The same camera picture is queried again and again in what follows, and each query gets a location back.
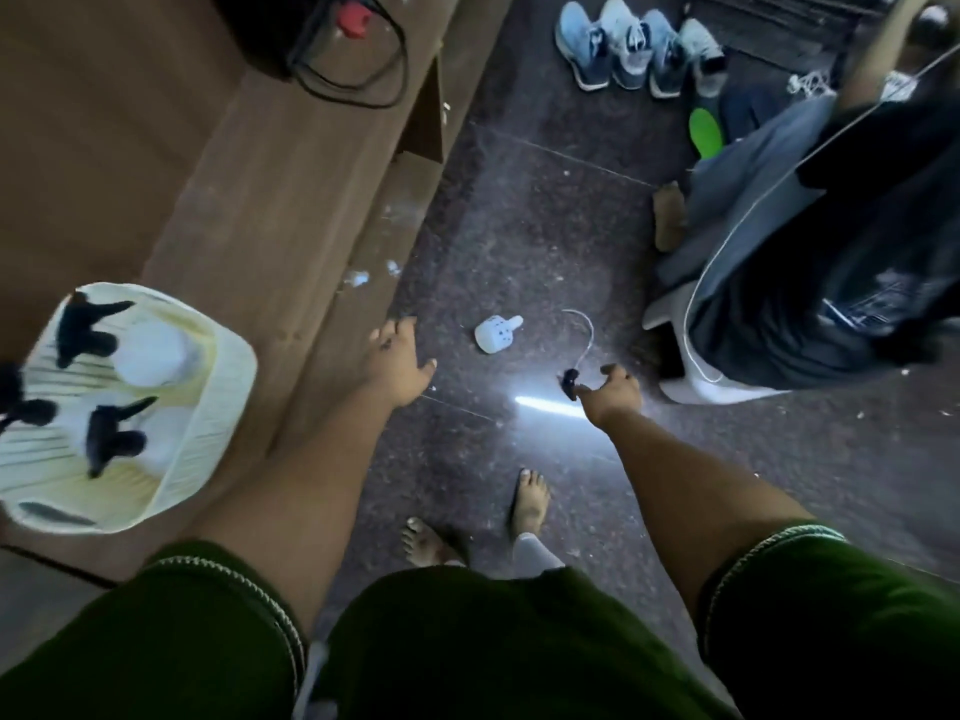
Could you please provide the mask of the person's right hand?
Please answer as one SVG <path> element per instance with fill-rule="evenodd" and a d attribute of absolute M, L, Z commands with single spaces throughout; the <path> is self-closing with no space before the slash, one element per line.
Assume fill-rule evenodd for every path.
<path fill-rule="evenodd" d="M 597 387 L 600 391 L 595 405 L 581 406 L 591 424 L 607 431 L 611 421 L 616 421 L 625 414 L 641 412 L 642 390 L 639 380 L 619 363 L 602 365 L 600 373 L 605 377 L 605 381 Z"/>

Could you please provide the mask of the green shoe insole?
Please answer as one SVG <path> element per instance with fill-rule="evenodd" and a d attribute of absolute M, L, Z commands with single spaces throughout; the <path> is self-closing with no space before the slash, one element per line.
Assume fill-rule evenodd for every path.
<path fill-rule="evenodd" d="M 723 129 L 714 114 L 702 106 L 691 110 L 688 118 L 690 141 L 700 160 L 719 155 L 725 148 Z"/>

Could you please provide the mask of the brown wooden workbench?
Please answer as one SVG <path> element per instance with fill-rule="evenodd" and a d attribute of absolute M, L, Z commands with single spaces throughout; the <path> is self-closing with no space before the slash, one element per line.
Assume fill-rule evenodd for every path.
<path fill-rule="evenodd" d="M 261 466 L 282 438 L 371 210 L 444 161 L 402 152 L 442 74 L 454 105 L 428 135 L 447 156 L 513 0 L 381 0 L 411 79 L 398 106 L 323 102 L 242 61 L 211 0 L 0 0 L 0 357 L 26 353 L 60 297 L 94 281 L 198 308 L 258 371 L 217 469 L 179 506 L 118 533 L 62 535 L 0 508 L 0 549 L 90 582 L 130 578 Z"/>

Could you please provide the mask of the blue sneaker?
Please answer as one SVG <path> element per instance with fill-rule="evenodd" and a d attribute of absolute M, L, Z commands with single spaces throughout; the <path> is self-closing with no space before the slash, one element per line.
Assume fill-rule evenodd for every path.
<path fill-rule="evenodd" d="M 614 66 L 609 37 L 579 2 L 570 0 L 562 6 L 554 43 L 580 90 L 594 93 L 609 87 Z"/>
<path fill-rule="evenodd" d="M 689 60 L 694 88 L 704 99 L 718 99 L 728 80 L 728 59 L 723 46 L 699 20 L 687 17 L 678 40 Z"/>
<path fill-rule="evenodd" d="M 683 93 L 690 69 L 689 54 L 677 30 L 661 10 L 648 10 L 641 21 L 650 33 L 652 57 L 648 83 L 651 95 L 659 100 L 677 99 Z"/>
<path fill-rule="evenodd" d="M 611 56 L 611 74 L 627 91 L 638 91 L 647 82 L 653 58 L 652 32 L 625 0 L 606 0 L 599 15 Z"/>

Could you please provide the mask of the person's right forearm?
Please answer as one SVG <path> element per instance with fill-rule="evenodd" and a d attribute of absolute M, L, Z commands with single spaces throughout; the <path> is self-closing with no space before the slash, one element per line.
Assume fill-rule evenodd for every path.
<path fill-rule="evenodd" d="M 655 552 L 691 616 L 707 581 L 730 559 L 780 529 L 813 521 L 779 488 L 635 410 L 590 419 L 613 444 Z"/>

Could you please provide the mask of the white plastic chair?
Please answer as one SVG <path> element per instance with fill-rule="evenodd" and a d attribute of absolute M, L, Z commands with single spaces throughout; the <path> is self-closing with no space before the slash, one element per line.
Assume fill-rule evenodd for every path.
<path fill-rule="evenodd" d="M 678 347 L 682 376 L 658 381 L 666 398 L 688 406 L 730 406 L 788 394 L 787 390 L 735 381 L 701 357 L 689 333 L 692 302 L 698 285 L 698 282 L 690 281 L 670 290 L 647 306 L 643 313 L 644 331 L 668 326 Z"/>

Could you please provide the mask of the person's right foot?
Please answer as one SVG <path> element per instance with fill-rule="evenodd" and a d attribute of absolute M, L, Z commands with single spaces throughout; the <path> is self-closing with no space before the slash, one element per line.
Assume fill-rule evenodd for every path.
<path fill-rule="evenodd" d="M 509 534 L 513 541 L 527 534 L 536 538 L 541 535 L 550 500 L 551 492 L 545 475 L 530 468 L 522 468 L 517 477 L 508 521 Z"/>

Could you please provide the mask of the black device with red button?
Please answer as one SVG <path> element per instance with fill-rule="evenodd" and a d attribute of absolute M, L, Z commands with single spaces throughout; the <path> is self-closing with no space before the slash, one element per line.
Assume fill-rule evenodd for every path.
<path fill-rule="evenodd" d="M 373 0 L 210 0 L 246 62 L 279 81 L 294 70 L 342 3 Z"/>

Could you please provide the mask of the person's left hand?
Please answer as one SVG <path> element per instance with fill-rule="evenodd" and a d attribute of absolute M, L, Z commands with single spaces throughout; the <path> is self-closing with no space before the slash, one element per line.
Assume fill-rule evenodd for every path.
<path fill-rule="evenodd" d="M 390 408 L 405 407 L 426 391 L 416 389 L 416 372 L 427 360 L 418 355 L 417 317 L 390 318 L 369 334 L 364 383 Z"/>

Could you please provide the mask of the black lamp holder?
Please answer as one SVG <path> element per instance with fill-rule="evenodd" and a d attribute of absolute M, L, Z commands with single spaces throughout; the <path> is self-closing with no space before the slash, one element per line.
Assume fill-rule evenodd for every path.
<path fill-rule="evenodd" d="M 88 462 L 87 477 L 98 479 L 117 458 L 138 457 L 148 445 L 145 432 L 124 430 L 126 423 L 152 407 L 158 398 L 145 397 L 126 405 L 100 405 L 90 412 L 83 452 Z"/>
<path fill-rule="evenodd" d="M 0 362 L 0 435 L 15 423 L 42 427 L 54 422 L 59 407 L 53 400 L 28 399 L 20 367 Z"/>

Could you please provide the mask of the black plug with white wire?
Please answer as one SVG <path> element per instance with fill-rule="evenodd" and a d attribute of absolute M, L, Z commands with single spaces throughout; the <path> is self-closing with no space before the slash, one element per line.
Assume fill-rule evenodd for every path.
<path fill-rule="evenodd" d="M 566 397 L 571 401 L 577 401 L 577 386 L 578 379 L 581 374 L 581 366 L 585 359 L 589 356 L 594 347 L 595 341 L 595 327 L 591 318 L 584 312 L 576 309 L 564 308 L 560 310 L 561 313 L 565 315 L 570 315 L 580 319 L 587 328 L 587 341 L 586 345 L 583 348 L 581 354 L 574 361 L 573 365 L 566 369 L 560 377 L 559 385 L 562 392 Z"/>

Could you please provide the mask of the person's left forearm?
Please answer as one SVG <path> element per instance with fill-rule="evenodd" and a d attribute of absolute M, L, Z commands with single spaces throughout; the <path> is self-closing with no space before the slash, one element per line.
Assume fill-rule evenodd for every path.
<path fill-rule="evenodd" d="M 371 378 L 316 432 L 206 510 L 188 531 L 254 569 L 313 628 L 342 565 L 378 441 L 430 376 Z"/>

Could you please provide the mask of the white bulb dome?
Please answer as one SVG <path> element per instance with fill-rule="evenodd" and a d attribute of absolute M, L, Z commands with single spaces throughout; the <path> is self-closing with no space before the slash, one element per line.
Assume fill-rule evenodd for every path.
<path fill-rule="evenodd" d="M 172 387 L 191 378 L 202 362 L 202 349 L 184 329 L 149 318 L 130 326 L 108 359 L 129 386 Z"/>

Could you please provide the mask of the white plastic basket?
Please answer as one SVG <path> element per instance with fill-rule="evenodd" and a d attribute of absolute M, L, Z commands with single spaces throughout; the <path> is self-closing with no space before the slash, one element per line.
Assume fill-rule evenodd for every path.
<path fill-rule="evenodd" d="M 131 326 L 160 319 L 189 333 L 201 362 L 187 381 L 137 387 L 109 357 Z M 0 435 L 0 506 L 30 530 L 54 535 L 127 531 L 194 496 L 224 456 L 258 373 L 252 346 L 201 311 L 158 290 L 96 282 L 60 302 L 22 365 L 27 399 L 53 400 L 58 414 Z M 157 401 L 124 430 L 141 430 L 146 449 L 114 459 L 88 477 L 85 440 L 100 405 Z"/>

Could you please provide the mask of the person's left foot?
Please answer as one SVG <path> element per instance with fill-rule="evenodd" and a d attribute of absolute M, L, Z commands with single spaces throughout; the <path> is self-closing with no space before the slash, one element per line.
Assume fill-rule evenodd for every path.
<path fill-rule="evenodd" d="M 438 532 L 419 517 L 407 518 L 401 532 L 406 561 L 417 569 L 466 568 L 466 560 Z"/>

